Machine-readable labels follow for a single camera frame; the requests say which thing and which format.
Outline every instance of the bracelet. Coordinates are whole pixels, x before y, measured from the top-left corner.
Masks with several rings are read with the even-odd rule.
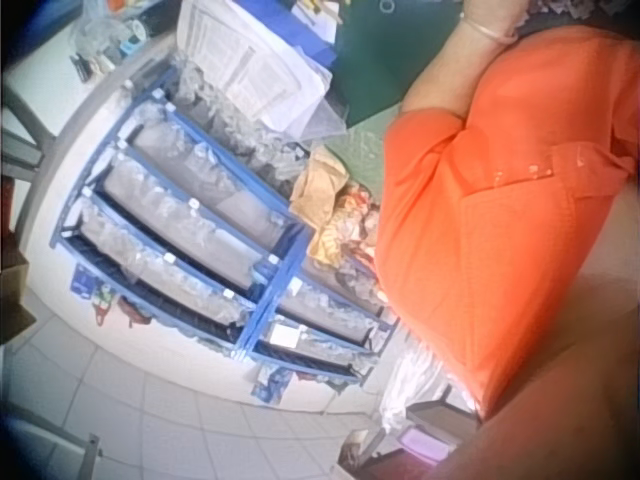
[[[464,12],[462,12],[460,14],[460,19],[465,22],[467,25],[469,25],[470,27],[473,27],[475,30],[477,30],[478,32],[482,33],[485,37],[489,37],[491,40],[494,40],[498,43],[501,43],[502,45],[512,45],[515,42],[518,41],[518,35],[517,34],[513,34],[509,37],[504,36],[504,35],[500,35],[496,32],[494,32],[493,30],[487,28],[487,27],[483,27],[482,25],[480,25],[479,23],[474,22],[473,20],[470,20],[465,14]]]

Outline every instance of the purple object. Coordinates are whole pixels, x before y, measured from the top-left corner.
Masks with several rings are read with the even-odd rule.
[[[337,55],[332,45],[322,40],[297,19],[278,0],[235,0],[247,12],[292,47],[300,47],[307,57],[330,68]]]
[[[451,452],[449,445],[415,427],[405,430],[398,441],[402,448],[429,465],[437,465]]]

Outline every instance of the hanging item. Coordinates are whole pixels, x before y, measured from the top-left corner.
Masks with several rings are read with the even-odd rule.
[[[153,316],[144,310],[136,307],[128,299],[120,297],[118,299],[118,307],[122,310],[127,317],[129,317],[129,328],[133,328],[133,324],[137,325],[149,325]]]
[[[83,300],[90,300],[96,289],[96,281],[95,275],[78,263],[71,278],[71,291]]]
[[[115,298],[115,292],[111,286],[96,279],[93,295],[91,296],[91,304],[96,312],[96,324],[101,327],[104,325],[104,320],[111,310],[111,304]]]
[[[279,405],[292,376],[293,372],[284,367],[263,365],[251,391],[251,396],[267,405]]]

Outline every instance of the stack of papers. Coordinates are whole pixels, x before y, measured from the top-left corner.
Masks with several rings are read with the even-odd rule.
[[[230,0],[184,0],[178,48],[251,121],[299,138],[331,74]]]

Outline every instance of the floor tile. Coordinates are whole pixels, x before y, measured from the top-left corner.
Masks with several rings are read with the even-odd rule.
[[[281,413],[270,408],[243,406],[249,427],[259,438],[295,438]]]
[[[260,439],[258,441],[269,463],[282,480],[321,475],[323,470],[298,440]]]
[[[57,445],[47,466],[46,480],[75,480],[80,472],[82,458],[80,452]]]
[[[36,323],[11,339],[7,344],[13,352],[22,348],[53,317],[53,312],[29,288],[24,292],[22,305],[35,317]]]
[[[142,469],[111,458],[101,458],[96,463],[92,480],[142,480]]]
[[[10,365],[9,401],[61,426],[78,380],[29,344]]]
[[[63,370],[82,377],[96,346],[58,317],[54,317],[33,336],[34,347]]]
[[[366,415],[336,415],[350,431],[378,429],[373,420]]]
[[[154,472],[153,470],[143,470],[142,476],[144,480],[193,480],[187,477],[176,477],[168,473]]]
[[[142,443],[145,469],[192,478],[214,476],[201,430],[145,415]]]
[[[327,437],[346,438],[351,433],[351,429],[340,421],[338,415],[320,415],[318,423]]]
[[[151,375],[145,382],[144,410],[171,422],[200,427],[195,392]]]
[[[54,313],[49,307],[47,307],[40,297],[38,297],[33,290],[26,288],[24,295],[22,296],[22,305],[29,310],[31,315],[36,317],[36,321],[47,321],[53,317]]]
[[[328,438],[322,440],[301,440],[304,448],[322,467],[325,473],[331,472],[331,467],[338,462],[338,455],[342,447],[342,440]]]
[[[102,349],[93,356],[84,381],[113,398],[142,408],[144,372]]]
[[[202,427],[205,430],[244,437],[253,436],[240,404],[202,394],[198,394],[197,397]]]
[[[326,432],[320,426],[322,417],[311,413],[282,412],[282,417],[296,438],[324,438]]]
[[[274,480],[258,442],[253,438],[205,432],[218,480]]]
[[[65,428],[80,438],[100,437],[105,456],[140,465],[141,413],[83,384],[78,390]]]

